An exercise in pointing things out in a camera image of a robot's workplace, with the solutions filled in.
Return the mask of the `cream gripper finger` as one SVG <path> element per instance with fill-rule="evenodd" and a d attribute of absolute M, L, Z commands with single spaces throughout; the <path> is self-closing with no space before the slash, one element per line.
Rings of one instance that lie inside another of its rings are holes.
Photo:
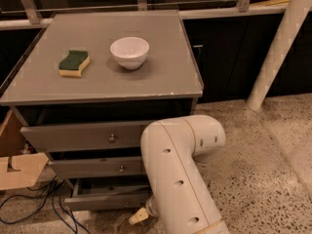
<path fill-rule="evenodd" d="M 129 218 L 129 224 L 135 225 L 139 222 L 147 220 L 148 218 L 149 218 L 149 213 L 148 213 L 147 208 L 140 208 L 135 214 L 133 214 Z"/>

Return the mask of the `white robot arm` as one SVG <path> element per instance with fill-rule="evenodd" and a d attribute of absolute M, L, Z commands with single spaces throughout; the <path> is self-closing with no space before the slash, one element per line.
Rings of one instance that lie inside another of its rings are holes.
<path fill-rule="evenodd" d="M 140 149 L 153 197 L 129 223 L 157 215 L 167 234 L 230 234 L 194 161 L 224 144 L 225 131 L 211 116 L 191 115 L 148 125 Z"/>

